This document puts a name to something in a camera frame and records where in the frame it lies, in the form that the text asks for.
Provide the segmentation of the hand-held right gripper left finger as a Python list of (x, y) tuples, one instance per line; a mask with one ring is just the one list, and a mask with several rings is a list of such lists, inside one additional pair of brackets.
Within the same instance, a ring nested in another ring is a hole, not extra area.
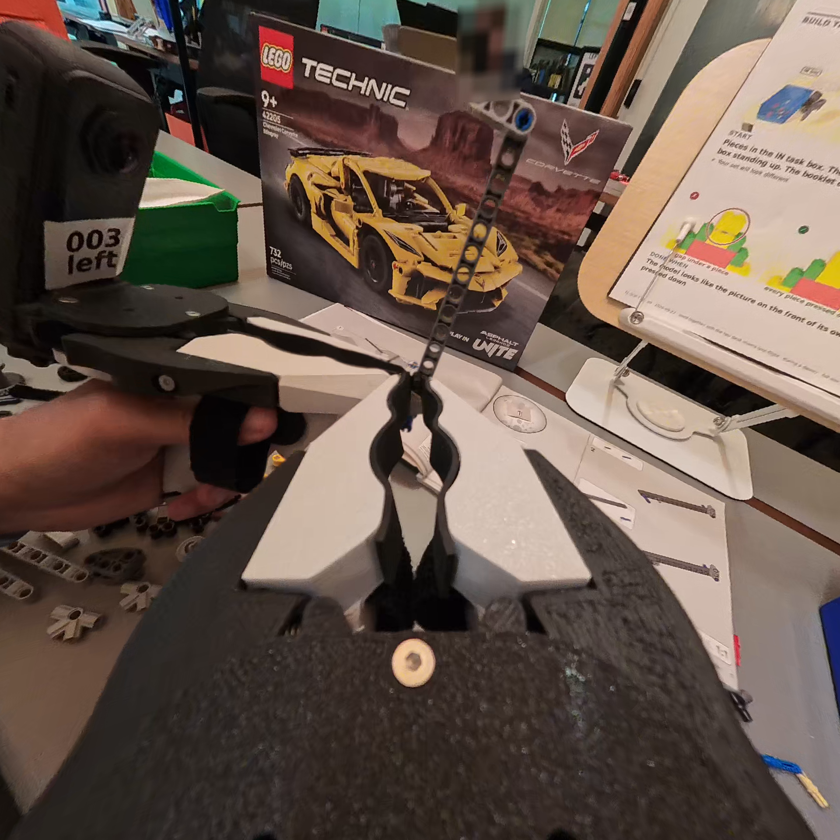
[(308, 446), (241, 580), (344, 610), (406, 573), (390, 475), (403, 455), (407, 377), (391, 375)]

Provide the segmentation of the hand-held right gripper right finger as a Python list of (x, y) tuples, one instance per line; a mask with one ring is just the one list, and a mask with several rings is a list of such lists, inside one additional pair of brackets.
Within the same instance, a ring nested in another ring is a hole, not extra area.
[(432, 540), (434, 588), (474, 607), (587, 586), (592, 573), (537, 471), (554, 468), (444, 385), (422, 390), (430, 464), (442, 486)]

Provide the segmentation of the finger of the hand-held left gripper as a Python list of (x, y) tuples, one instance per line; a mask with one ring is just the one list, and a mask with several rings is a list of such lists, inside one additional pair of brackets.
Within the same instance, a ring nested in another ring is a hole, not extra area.
[(281, 348), (280, 340), (304, 340), (302, 333), (207, 335), (186, 342), (178, 354), (190, 359), (267, 374), (268, 386), (222, 385), (220, 399), (246, 406), (280, 407), (288, 413), (341, 415), (361, 402), (390, 375), (407, 373), (401, 364), (330, 336), (315, 336), (315, 353)]
[(380, 351), (347, 343), (298, 322), (248, 317), (228, 335), (228, 362), (273, 375), (402, 375)]

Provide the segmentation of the long grey lego beam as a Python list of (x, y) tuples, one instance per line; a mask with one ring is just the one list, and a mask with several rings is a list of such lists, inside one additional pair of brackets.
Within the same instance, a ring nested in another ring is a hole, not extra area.
[(472, 281), (491, 229), (494, 227), (504, 195), (520, 161), (528, 138), (517, 140), (505, 136), (491, 167), (486, 189), (469, 227), (464, 246), (453, 270), (444, 299), (427, 341), (418, 370), (431, 382), (441, 361), (446, 344), (462, 309), (469, 283)]

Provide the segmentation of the light grey lego connector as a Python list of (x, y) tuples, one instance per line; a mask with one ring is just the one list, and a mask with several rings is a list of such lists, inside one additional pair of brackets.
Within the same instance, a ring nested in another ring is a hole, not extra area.
[(473, 101), (469, 104), (469, 110), (478, 119), (490, 124), (494, 129), (503, 132), (505, 136), (517, 140), (523, 140), (529, 136), (532, 130), (527, 134), (520, 133), (513, 125), (513, 116), (516, 111), (523, 106), (529, 107), (534, 113), (535, 122), (532, 126), (533, 130), (536, 123), (535, 112), (532, 106), (522, 99), (516, 98), (500, 101)]

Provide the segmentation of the pile of small lego pieces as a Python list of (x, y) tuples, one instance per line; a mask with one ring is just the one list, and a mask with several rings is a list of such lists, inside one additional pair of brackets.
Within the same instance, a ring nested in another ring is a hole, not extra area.
[[(743, 722), (750, 723), (753, 721), (751, 713), (749, 712), (749, 705), (753, 702), (747, 697), (747, 693), (740, 689), (733, 688), (724, 678), (721, 678), (725, 690), (727, 691), (732, 704), (734, 705), (738, 715)], [(813, 799), (816, 805), (823, 809), (829, 810), (830, 804), (818, 790), (815, 783), (802, 770), (802, 767), (791, 761), (783, 760), (768, 753), (762, 754), (764, 764), (770, 769), (783, 774), (788, 774), (795, 777), (805, 792)]]

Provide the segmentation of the lego instruction booklet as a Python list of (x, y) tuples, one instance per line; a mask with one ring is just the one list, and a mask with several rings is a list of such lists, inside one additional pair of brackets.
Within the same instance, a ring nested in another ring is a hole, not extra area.
[(725, 503), (513, 391), (498, 374), (447, 358), (437, 375), (523, 448), (540, 452), (646, 552), (721, 682), (737, 690)]

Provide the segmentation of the pile of black lego pieces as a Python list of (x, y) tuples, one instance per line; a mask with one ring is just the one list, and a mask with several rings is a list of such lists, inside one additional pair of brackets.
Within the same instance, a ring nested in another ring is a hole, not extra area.
[(145, 511), (139, 511), (125, 518), (100, 523), (89, 529), (95, 539), (105, 539), (127, 529), (132, 529), (141, 537), (152, 540), (173, 539), (184, 532), (193, 536), (202, 536), (211, 525), (217, 522), (223, 514), (244, 497), (237, 494), (210, 512), (196, 515), (192, 518), (174, 520), (168, 513), (166, 505)]

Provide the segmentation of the grey cross lego piece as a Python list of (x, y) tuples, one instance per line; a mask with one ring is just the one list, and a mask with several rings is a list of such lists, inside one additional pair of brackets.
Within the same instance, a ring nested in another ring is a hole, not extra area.
[(104, 615), (91, 612), (84, 607), (57, 605), (49, 613), (46, 634), (54, 642), (75, 644), (85, 634), (104, 624)]
[(162, 588), (148, 581), (125, 582), (120, 586), (119, 607), (126, 613), (143, 613), (151, 607)]

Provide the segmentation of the lego set box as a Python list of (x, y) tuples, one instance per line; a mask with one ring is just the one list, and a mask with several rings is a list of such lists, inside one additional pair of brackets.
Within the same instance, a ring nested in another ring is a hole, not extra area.
[[(266, 273), (421, 338), (504, 139), (455, 74), (253, 13)], [(513, 371), (631, 128), (525, 95), (535, 118), (448, 346)]]

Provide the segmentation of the light grey lego liftarm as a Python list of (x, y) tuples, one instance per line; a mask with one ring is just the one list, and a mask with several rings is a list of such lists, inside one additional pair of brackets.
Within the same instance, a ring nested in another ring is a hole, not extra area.
[(78, 564), (26, 542), (11, 542), (1, 548), (1, 553), (69, 583), (80, 585), (90, 578), (89, 572)]

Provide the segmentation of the person's left hand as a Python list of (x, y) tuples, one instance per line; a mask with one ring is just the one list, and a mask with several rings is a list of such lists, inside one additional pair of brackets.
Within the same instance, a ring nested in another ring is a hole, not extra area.
[(195, 408), (90, 381), (2, 419), (2, 535), (89, 529), (162, 504), (165, 451), (188, 445)]

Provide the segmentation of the green plastic bin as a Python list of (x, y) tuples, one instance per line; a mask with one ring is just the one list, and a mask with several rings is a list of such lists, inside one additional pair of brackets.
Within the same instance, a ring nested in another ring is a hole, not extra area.
[(239, 198), (156, 151), (122, 279), (202, 289), (238, 280)]

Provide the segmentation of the red felt bag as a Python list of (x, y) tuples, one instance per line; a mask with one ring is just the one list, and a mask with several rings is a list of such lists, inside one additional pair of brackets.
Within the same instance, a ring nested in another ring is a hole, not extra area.
[(69, 41), (57, 1), (1, 1), (1, 22), (18, 20)]

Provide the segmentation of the black metal pole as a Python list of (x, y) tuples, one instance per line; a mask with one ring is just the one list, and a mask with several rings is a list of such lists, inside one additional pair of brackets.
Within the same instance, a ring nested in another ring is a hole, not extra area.
[(167, 5), (170, 9), (172, 17), (172, 32), (174, 34), (176, 52), (182, 72), (184, 101), (187, 118), (192, 130), (193, 144), (197, 149), (204, 151), (205, 143), (203, 130), (196, 104), (196, 85), (186, 43), (186, 33), (183, 24), (181, 5), (179, 1), (168, 1)]

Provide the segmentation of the dark office chair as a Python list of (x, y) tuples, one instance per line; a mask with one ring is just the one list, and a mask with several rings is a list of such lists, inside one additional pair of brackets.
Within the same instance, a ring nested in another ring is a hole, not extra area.
[(260, 177), (250, 12), (246, 2), (203, 3), (196, 104), (206, 150)]

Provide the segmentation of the wooden book stand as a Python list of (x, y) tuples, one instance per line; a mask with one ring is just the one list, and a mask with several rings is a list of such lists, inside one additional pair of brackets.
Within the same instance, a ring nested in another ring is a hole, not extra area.
[[(610, 292), (729, 108), (734, 92), (718, 99), (724, 82), (739, 90), (769, 43), (765, 38), (734, 47), (696, 75), (584, 258), (578, 288), (585, 307), (638, 344), (620, 363), (584, 362), (566, 392), (570, 408), (583, 418), (739, 501), (753, 498), (743, 429), (804, 416), (837, 432), (838, 398), (641, 308), (625, 308)], [(634, 357), (648, 346), (764, 397), (770, 406), (736, 416), (713, 413), (630, 371)]]

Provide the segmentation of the blue plastic bin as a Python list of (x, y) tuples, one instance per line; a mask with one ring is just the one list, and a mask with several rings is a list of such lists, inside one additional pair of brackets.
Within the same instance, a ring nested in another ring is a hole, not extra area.
[(836, 597), (823, 604), (819, 610), (823, 640), (826, 648), (826, 658), (831, 672), (833, 693), (836, 708), (840, 703), (840, 670), (839, 670), (839, 606), (840, 598)]

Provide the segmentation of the printed instruction sheet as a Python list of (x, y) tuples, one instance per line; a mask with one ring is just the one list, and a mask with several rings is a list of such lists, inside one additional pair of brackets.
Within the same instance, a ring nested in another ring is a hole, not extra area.
[(837, 396), (838, 2), (745, 51), (698, 77), (705, 122), (682, 101), (664, 126), (700, 129), (694, 158), (610, 298)]

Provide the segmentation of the dark grey lego frame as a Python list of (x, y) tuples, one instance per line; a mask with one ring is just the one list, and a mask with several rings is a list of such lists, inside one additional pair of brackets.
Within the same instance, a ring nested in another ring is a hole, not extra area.
[(110, 585), (141, 581), (144, 578), (146, 554), (133, 547), (102, 549), (90, 553), (84, 569), (94, 581)]

